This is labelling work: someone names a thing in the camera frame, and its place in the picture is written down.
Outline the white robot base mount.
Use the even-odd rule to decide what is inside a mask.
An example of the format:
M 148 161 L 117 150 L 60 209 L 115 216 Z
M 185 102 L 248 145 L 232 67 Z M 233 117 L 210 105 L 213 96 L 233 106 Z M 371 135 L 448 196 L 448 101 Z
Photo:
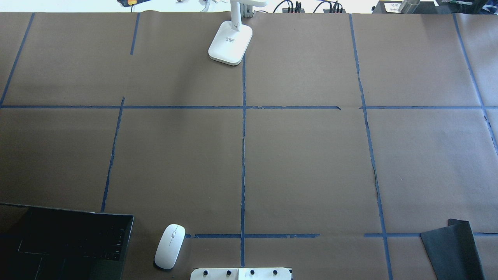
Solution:
M 202 268 L 194 269 L 191 280 L 292 280 L 291 269 L 267 268 Z

